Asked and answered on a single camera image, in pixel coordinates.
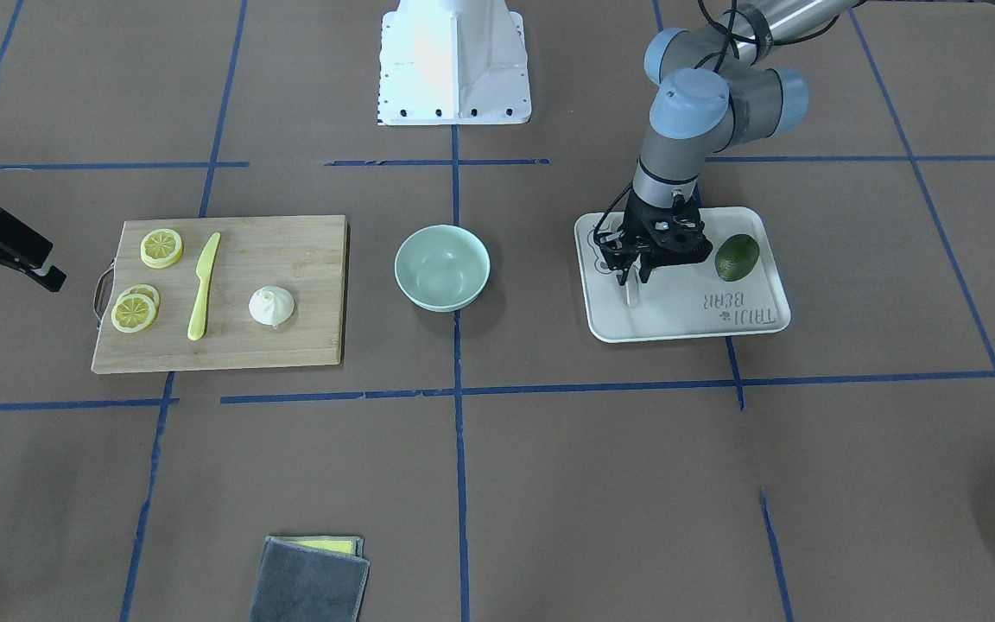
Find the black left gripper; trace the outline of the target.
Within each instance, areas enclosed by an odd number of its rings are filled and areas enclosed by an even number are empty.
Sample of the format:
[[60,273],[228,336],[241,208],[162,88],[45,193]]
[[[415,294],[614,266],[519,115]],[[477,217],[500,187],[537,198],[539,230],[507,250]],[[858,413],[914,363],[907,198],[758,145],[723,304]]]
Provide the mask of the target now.
[[[621,200],[625,201],[621,223],[604,230],[605,218]],[[593,227],[593,244],[603,253],[607,268],[618,272],[619,286],[627,283],[632,265],[639,264],[638,279],[646,284],[653,269],[703,263],[713,251],[696,200],[672,194],[668,207],[660,208],[633,190],[621,192],[605,209]]]

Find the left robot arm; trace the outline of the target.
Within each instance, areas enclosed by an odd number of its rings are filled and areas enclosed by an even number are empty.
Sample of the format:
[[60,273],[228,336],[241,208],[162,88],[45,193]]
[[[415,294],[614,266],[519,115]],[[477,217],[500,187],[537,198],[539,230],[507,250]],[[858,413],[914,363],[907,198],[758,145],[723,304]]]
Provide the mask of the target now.
[[722,16],[703,12],[699,30],[667,29],[644,55],[658,91],[624,215],[593,229],[605,267],[624,286],[670,265],[702,263],[713,251],[694,192],[707,158],[793,130],[809,90],[793,68],[758,68],[775,48],[817,38],[852,1],[735,1]]

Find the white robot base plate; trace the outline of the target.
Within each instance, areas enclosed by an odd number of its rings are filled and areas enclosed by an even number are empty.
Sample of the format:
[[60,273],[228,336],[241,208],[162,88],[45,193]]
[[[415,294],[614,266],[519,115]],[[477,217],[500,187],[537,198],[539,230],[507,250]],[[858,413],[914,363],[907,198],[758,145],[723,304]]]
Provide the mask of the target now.
[[382,16],[380,35],[380,125],[509,125],[532,117],[523,16],[504,1],[400,1]]

